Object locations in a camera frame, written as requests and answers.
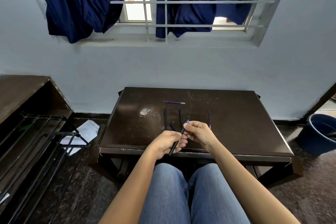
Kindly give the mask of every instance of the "person's right hand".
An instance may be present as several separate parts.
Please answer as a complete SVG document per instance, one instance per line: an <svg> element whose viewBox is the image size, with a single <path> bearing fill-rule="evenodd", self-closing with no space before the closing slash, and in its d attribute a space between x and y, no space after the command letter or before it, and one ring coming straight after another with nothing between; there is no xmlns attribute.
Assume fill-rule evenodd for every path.
<svg viewBox="0 0 336 224"><path fill-rule="evenodd" d="M213 144L218 142L206 123L192 120L189 124L184 123L183 127L185 129L184 134L192 141L200 143L207 152L210 152Z"/></svg>

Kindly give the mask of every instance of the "brown table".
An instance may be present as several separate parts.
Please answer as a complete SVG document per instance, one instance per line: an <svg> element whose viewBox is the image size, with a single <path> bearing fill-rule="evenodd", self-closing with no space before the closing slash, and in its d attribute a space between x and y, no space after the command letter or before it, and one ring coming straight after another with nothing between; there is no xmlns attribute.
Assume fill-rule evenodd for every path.
<svg viewBox="0 0 336 224"><path fill-rule="evenodd" d="M170 104L164 101L185 102ZM253 166L272 166L265 174L254 175L265 186L298 178L302 168L254 91L195 90L125 87L110 115L90 166L109 179L117 178L118 168L111 158L141 155L167 124L180 131L179 108L187 119L209 123L220 142L254 173ZM214 162L209 153L193 141L170 158Z"/></svg>

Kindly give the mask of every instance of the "forearm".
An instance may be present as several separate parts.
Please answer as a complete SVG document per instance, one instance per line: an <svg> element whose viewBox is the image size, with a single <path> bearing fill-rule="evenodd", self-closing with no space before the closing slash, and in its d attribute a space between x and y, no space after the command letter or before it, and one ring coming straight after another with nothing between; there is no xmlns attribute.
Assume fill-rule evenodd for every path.
<svg viewBox="0 0 336 224"><path fill-rule="evenodd" d="M299 221L219 142L211 147L227 183L255 224L300 224Z"/></svg>
<svg viewBox="0 0 336 224"><path fill-rule="evenodd" d="M137 224L151 183L156 158L145 151L99 224Z"/></svg>

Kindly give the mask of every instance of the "white wall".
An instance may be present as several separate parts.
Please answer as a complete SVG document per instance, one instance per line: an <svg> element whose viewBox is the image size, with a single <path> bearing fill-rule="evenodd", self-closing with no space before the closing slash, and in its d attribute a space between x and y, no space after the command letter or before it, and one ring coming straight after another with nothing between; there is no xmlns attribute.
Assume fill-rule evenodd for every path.
<svg viewBox="0 0 336 224"><path fill-rule="evenodd" d="M0 0L0 73L51 75L76 112L109 113L125 86L246 89L297 119L336 80L336 0L281 0L260 48L76 47L35 0Z"/></svg>

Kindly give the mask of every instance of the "paper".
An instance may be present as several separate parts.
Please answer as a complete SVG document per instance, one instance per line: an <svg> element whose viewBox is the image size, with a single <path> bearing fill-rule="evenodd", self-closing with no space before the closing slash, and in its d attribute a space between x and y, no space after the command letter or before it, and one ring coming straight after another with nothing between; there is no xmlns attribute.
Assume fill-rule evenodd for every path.
<svg viewBox="0 0 336 224"><path fill-rule="evenodd" d="M6 193L5 196L3 196L2 200L0 200L0 204L2 204L3 201L5 201L6 198L8 198L10 196L9 193Z"/></svg>
<svg viewBox="0 0 336 224"><path fill-rule="evenodd" d="M87 120L82 125L80 125L77 128L77 130L79 134L89 143L98 135L99 126L94 121ZM70 140L71 140L71 136L66 136L61 140L61 144L65 144L65 145L69 144ZM86 145L86 143L80 137L76 137L76 136L73 138L71 144ZM68 153L71 156L72 154L76 153L80 149L81 148L73 148L72 151L70 152L71 148L69 148Z"/></svg>

